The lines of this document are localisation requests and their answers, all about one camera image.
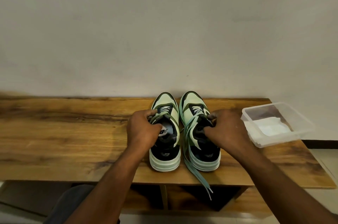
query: dark baseboard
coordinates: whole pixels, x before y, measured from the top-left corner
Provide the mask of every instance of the dark baseboard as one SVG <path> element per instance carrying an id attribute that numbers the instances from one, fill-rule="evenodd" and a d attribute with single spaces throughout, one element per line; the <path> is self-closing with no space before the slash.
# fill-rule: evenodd
<path id="1" fill-rule="evenodd" d="M 338 149 L 338 141 L 302 140 L 309 149 Z"/>

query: forearm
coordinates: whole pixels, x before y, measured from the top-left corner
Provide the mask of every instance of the forearm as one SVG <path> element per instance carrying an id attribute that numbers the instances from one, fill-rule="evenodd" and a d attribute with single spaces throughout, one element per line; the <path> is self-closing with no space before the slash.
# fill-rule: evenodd
<path id="1" fill-rule="evenodd" d="M 246 169 L 261 196 L 283 223 L 337 223 L 334 215 L 286 176 L 254 147 L 235 158 Z"/>
<path id="2" fill-rule="evenodd" d="M 116 223 L 143 156 L 127 148 L 65 223 Z"/>

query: clear plastic box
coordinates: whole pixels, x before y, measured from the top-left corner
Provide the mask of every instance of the clear plastic box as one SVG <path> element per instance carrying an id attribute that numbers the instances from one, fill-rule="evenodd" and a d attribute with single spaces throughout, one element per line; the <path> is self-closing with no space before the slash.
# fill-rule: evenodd
<path id="1" fill-rule="evenodd" d="M 249 137 L 259 148 L 298 140 L 314 131 L 310 120 L 283 102 L 246 107 L 242 113 Z"/>

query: green sneaker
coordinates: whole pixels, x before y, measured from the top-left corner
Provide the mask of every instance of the green sneaker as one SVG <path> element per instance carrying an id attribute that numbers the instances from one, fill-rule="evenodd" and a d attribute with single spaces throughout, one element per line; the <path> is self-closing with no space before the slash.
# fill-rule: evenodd
<path id="1" fill-rule="evenodd" d="M 220 148 L 205 136 L 203 130 L 206 126 L 213 127 L 208 119 L 210 111 L 202 98 L 192 91 L 182 96 L 179 108 L 180 118 L 184 125 L 184 162 L 209 194 L 212 190 L 197 169 L 205 172 L 214 171 L 219 167 L 221 160 Z"/>
<path id="2" fill-rule="evenodd" d="M 170 93 L 164 92 L 155 99 L 151 109 L 156 109 L 157 113 L 149 122 L 162 124 L 162 130 L 155 145 L 149 150 L 150 165 L 159 172 L 173 171 L 181 160 L 177 103 Z"/>

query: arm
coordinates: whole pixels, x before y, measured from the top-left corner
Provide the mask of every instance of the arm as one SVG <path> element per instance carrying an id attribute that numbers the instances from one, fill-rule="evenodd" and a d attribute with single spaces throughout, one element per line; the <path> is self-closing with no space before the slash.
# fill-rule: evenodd
<path id="1" fill-rule="evenodd" d="M 334 214 L 256 149 L 237 114 L 218 110 L 209 118 L 217 118 L 217 124 L 205 127 L 205 135 L 243 166 L 281 224 L 338 223 Z"/>
<path id="2" fill-rule="evenodd" d="M 126 150 L 65 224 L 117 223 L 136 169 L 161 131 L 162 125 L 151 125 L 147 120 L 155 111 L 137 111 L 130 117 Z"/>

